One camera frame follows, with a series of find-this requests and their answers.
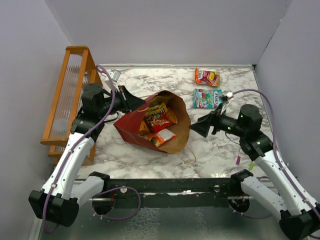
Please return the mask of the green Fox's candy bag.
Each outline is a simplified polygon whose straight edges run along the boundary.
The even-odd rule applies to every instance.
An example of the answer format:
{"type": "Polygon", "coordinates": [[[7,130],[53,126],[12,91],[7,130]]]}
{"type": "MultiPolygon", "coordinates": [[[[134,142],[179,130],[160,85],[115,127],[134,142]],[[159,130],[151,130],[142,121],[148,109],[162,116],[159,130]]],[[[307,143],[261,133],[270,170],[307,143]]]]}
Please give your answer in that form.
{"type": "Polygon", "coordinates": [[[220,103],[221,89],[200,89],[193,90],[193,107],[201,109],[216,109],[220,103]]]}

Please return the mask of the gold crispy snack bag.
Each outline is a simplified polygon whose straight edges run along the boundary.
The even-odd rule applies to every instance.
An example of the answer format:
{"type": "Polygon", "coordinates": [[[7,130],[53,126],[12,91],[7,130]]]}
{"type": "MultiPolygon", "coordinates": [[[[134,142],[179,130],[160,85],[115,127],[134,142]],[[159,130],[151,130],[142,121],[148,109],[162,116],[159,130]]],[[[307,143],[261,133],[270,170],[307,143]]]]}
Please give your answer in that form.
{"type": "Polygon", "coordinates": [[[161,105],[162,103],[167,105],[171,99],[171,96],[172,96],[172,94],[169,92],[158,94],[151,100],[149,106],[150,107],[158,106],[158,105],[161,105]]]}

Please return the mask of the yellow M&M's bag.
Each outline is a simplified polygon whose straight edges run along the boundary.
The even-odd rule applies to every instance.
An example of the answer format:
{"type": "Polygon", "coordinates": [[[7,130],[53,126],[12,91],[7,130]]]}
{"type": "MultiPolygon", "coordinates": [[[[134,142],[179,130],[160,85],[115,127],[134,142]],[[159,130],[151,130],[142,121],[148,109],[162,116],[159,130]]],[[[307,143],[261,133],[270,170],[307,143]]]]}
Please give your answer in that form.
{"type": "Polygon", "coordinates": [[[154,114],[162,114],[167,113],[168,109],[164,102],[160,102],[160,104],[156,104],[154,106],[151,106],[147,109],[145,116],[150,116],[154,114]]]}

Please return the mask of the red snack packet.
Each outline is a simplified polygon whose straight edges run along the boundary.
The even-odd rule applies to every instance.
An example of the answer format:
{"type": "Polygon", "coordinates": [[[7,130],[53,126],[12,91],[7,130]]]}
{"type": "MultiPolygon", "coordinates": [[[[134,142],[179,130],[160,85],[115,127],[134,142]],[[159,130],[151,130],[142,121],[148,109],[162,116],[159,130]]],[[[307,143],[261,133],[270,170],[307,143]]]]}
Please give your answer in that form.
{"type": "Polygon", "coordinates": [[[144,121],[149,130],[153,133],[158,133],[166,127],[174,124],[174,122],[167,117],[166,113],[148,115],[144,118],[144,121]]]}

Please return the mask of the red brown paper bag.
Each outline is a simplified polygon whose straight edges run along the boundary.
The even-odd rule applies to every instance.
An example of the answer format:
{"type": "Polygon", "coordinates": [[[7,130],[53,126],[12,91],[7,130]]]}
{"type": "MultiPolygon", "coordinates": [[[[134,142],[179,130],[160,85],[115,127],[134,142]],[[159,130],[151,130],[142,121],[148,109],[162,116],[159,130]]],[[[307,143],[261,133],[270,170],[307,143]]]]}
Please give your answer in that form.
{"type": "Polygon", "coordinates": [[[113,125],[122,137],[122,139],[130,144],[137,145],[146,149],[162,152],[166,154],[179,155],[185,148],[188,148],[187,142],[190,136],[189,126],[191,119],[187,113],[186,104],[184,100],[178,95],[163,90],[153,95],[148,96],[146,103],[137,110],[125,114],[113,125]],[[175,139],[171,139],[163,145],[156,147],[152,142],[143,138],[143,135],[154,133],[150,131],[145,122],[145,113],[150,107],[152,99],[162,93],[171,93],[171,98],[167,107],[167,117],[174,122],[174,124],[166,127],[176,134],[175,139]]]}

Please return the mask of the orange white snack packet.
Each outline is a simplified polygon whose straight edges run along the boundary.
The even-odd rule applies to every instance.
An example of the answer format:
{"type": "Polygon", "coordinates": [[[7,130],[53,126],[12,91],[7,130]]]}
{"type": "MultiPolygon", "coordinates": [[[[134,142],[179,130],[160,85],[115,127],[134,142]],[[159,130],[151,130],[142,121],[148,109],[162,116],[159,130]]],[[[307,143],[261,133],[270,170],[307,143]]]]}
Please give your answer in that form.
{"type": "Polygon", "coordinates": [[[142,136],[144,139],[153,143],[156,147],[162,146],[167,141],[175,139],[177,136],[167,128],[162,129],[157,133],[148,133],[142,136]]]}

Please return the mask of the colourful Fox's fruits bag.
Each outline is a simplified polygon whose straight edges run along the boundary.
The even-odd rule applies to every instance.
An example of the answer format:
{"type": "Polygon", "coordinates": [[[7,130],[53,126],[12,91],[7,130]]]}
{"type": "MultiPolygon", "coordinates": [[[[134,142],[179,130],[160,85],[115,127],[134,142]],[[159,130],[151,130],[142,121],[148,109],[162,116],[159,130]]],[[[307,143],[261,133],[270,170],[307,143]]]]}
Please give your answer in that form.
{"type": "Polygon", "coordinates": [[[220,86],[220,73],[218,71],[200,70],[196,68],[194,79],[198,85],[207,84],[211,87],[220,86]]]}

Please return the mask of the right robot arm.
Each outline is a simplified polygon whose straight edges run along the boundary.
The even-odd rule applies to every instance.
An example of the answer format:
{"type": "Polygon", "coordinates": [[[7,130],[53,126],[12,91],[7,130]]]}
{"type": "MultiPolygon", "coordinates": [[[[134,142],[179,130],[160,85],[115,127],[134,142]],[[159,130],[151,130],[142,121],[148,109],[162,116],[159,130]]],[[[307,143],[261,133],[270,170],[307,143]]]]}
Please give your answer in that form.
{"type": "Polygon", "coordinates": [[[220,104],[189,128],[202,137],[219,131],[239,137],[242,152],[263,170],[277,192],[246,169],[231,176],[234,180],[229,184],[230,191],[236,196],[245,193],[253,197],[278,220],[288,239],[302,240],[320,229],[320,204],[280,159],[273,142],[261,131],[262,119],[259,109],[252,104],[243,105],[237,118],[227,116],[220,104]]]}

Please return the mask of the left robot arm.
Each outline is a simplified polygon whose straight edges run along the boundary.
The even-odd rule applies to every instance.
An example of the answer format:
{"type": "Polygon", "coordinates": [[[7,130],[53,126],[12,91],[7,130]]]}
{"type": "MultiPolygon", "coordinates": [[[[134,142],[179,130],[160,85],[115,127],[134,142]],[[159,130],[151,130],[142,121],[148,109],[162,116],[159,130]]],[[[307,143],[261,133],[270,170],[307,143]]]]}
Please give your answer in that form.
{"type": "Polygon", "coordinates": [[[81,101],[82,106],[72,122],[61,160],[41,190],[33,190],[28,197],[43,227],[47,226],[46,222],[71,226],[86,201],[96,195],[103,198],[110,193],[109,176],[94,173],[75,187],[76,176],[103,130],[105,119],[117,112],[131,113],[146,103],[123,85],[107,92],[98,83],[84,87],[81,101]]]}

